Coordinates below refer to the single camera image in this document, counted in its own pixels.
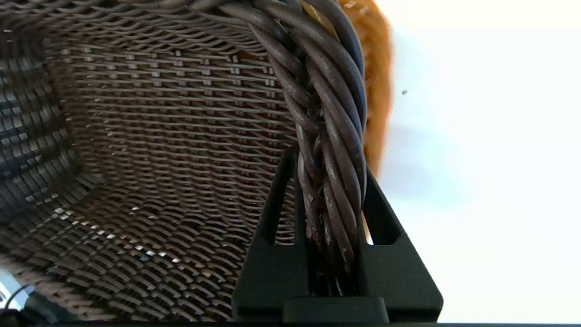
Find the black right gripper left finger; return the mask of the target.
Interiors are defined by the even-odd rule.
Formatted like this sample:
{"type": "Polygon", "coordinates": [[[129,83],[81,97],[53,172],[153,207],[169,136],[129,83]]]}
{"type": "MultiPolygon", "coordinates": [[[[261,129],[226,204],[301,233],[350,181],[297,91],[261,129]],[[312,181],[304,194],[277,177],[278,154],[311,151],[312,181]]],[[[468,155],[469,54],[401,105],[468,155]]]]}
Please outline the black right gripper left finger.
{"type": "Polygon", "coordinates": [[[281,319],[284,304],[309,295],[308,242],[302,190],[295,188],[293,246],[275,244],[289,180],[297,180],[296,146],[279,160],[231,299],[234,319],[281,319]]]}

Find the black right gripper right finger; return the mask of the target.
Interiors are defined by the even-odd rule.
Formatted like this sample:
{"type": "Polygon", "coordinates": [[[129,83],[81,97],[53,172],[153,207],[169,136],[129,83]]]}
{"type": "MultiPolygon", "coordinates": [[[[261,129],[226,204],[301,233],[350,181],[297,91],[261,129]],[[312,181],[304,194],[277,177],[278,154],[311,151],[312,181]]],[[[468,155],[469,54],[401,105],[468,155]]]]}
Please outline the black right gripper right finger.
{"type": "Polygon", "coordinates": [[[361,240],[361,291],[383,298],[389,319],[438,319],[443,296],[371,171],[363,216],[372,244],[361,240]]]}

